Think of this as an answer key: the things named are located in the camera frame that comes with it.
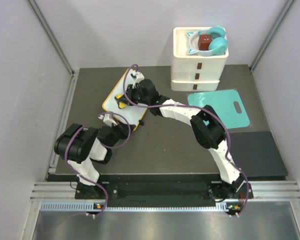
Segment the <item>yellow framed small whiteboard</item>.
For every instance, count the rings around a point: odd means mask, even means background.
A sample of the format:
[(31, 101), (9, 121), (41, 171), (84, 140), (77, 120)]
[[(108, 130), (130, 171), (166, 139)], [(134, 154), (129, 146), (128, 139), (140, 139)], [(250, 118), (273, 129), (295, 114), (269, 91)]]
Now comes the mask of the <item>yellow framed small whiteboard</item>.
[(120, 114), (121, 116), (123, 116), (130, 125), (135, 125), (135, 128), (134, 128), (134, 131), (135, 131), (139, 125), (139, 120), (142, 120), (147, 109), (141, 108), (141, 107), (136, 107), (133, 105), (132, 106), (127, 105), (124, 109), (119, 109), (118, 105), (115, 101), (116, 95), (119, 95), (119, 94), (124, 95), (124, 87), (125, 87), (125, 90), (127, 90), (128, 85), (132, 85), (132, 83), (133, 83), (133, 79), (131, 77), (132, 70), (134, 70), (134, 69), (127, 70), (122, 75), (120, 80), (117, 82), (117, 84), (114, 86), (114, 88), (111, 90), (109, 95), (104, 100), (104, 102), (102, 104), (102, 108), (106, 112), (113, 112), (113, 113), (117, 113), (117, 114)]

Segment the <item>yellow bone shaped eraser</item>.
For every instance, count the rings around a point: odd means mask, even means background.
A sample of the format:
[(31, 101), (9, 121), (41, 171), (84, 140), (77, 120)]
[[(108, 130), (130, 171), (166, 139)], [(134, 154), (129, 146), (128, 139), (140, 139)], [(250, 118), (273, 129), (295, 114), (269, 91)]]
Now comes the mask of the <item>yellow bone shaped eraser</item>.
[(122, 94), (117, 94), (114, 99), (119, 109), (124, 109), (128, 104), (126, 97)]

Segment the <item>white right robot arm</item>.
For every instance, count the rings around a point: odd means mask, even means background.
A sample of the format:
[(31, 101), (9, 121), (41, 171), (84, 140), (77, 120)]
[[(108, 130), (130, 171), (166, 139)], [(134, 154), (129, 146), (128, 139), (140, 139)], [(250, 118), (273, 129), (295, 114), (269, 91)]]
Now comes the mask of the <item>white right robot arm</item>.
[(243, 191), (249, 197), (250, 185), (245, 173), (236, 166), (230, 153), (229, 131), (210, 105), (189, 106), (158, 93), (149, 79), (123, 88), (114, 97), (120, 109), (126, 106), (148, 108), (155, 116), (174, 119), (191, 126), (195, 139), (213, 157), (223, 184), (222, 198), (235, 198)]

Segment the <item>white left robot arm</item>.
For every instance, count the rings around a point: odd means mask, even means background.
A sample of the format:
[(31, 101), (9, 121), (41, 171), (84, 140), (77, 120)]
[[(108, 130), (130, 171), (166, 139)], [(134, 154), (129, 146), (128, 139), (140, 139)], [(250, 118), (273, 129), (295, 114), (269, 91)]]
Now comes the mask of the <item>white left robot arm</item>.
[(117, 122), (101, 128), (84, 128), (73, 123), (54, 143), (54, 153), (76, 172), (75, 198), (80, 200), (104, 197), (100, 173), (93, 162), (106, 165), (112, 157), (112, 148), (126, 140), (136, 126)]

